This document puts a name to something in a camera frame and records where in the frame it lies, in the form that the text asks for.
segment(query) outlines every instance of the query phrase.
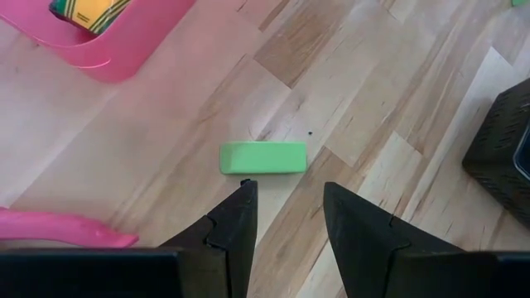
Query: green sponge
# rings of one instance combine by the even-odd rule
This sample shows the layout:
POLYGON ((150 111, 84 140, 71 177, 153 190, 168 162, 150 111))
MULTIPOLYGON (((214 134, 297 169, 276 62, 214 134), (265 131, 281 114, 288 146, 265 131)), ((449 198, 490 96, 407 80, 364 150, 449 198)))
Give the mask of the green sponge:
POLYGON ((307 169, 303 142, 229 142, 221 146, 223 174, 285 174, 307 169))
POLYGON ((519 6, 519 5, 523 5, 526 2, 528 2, 528 0, 512 0, 512 5, 519 6))

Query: green stripe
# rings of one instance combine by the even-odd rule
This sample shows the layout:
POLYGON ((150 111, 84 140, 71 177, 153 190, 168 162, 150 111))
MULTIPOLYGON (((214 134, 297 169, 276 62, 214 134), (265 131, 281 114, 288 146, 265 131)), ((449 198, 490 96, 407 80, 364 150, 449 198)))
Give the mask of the green stripe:
POLYGON ((68 0, 54 0, 50 5, 50 9, 56 13, 65 16, 67 2, 68 0))
POLYGON ((70 4, 70 19, 74 18, 74 10, 75 10, 75 2, 77 0, 71 0, 72 4, 70 4))
POLYGON ((65 17, 68 17, 68 12, 70 11, 70 1, 71 0, 66 0, 65 10, 62 12, 65 17))
POLYGON ((113 12, 116 7, 122 5, 123 3, 126 3, 126 2, 128 2, 128 0, 119 0, 114 5, 109 7, 105 11, 105 13, 103 13, 101 16, 99 16, 98 19, 96 20, 96 22, 94 22, 94 24, 92 24, 92 26, 90 26, 89 30, 92 31, 92 32, 96 32, 97 31, 96 28, 99 27, 102 22, 105 22, 105 20, 107 19, 108 15, 111 12, 113 12))
POLYGON ((122 2, 119 7, 113 7, 113 10, 111 13, 109 13, 107 15, 107 19, 105 20, 105 22, 102 22, 96 29, 95 31, 98 32, 98 31, 104 31, 108 26, 110 26, 110 24, 112 22, 114 22, 114 20, 116 19, 116 17, 119 16, 119 14, 125 9, 125 7, 127 6, 127 4, 130 2, 130 0, 125 0, 124 2, 122 2))

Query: pink bin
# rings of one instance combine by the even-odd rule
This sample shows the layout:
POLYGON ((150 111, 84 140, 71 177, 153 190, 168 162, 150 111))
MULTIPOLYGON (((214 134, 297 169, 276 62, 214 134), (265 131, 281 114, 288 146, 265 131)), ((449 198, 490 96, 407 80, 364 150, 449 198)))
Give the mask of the pink bin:
POLYGON ((57 19, 51 0, 0 0, 0 19, 50 47, 87 75, 108 83, 130 78, 195 0, 132 0, 113 25, 91 36, 57 19))

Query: black plastic basket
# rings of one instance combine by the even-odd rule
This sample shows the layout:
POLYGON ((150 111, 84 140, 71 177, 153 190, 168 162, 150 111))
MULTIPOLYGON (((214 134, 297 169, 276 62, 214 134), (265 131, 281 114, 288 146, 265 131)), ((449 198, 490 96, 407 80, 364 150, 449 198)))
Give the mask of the black plastic basket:
POLYGON ((530 79, 501 93, 462 162, 465 170, 530 228, 530 79))

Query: pink plastic tray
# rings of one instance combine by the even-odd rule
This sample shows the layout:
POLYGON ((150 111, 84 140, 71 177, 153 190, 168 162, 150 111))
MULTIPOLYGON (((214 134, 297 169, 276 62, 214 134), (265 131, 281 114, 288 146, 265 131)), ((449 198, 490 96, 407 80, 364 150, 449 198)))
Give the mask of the pink plastic tray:
POLYGON ((93 37, 57 19, 51 0, 0 0, 3 19, 87 75, 109 83, 138 71, 195 0, 132 0, 113 25, 93 37))
POLYGON ((19 212, 0 207, 0 240, 8 239, 45 239, 87 248, 128 248, 138 241, 138 236, 119 233, 79 215, 19 212))

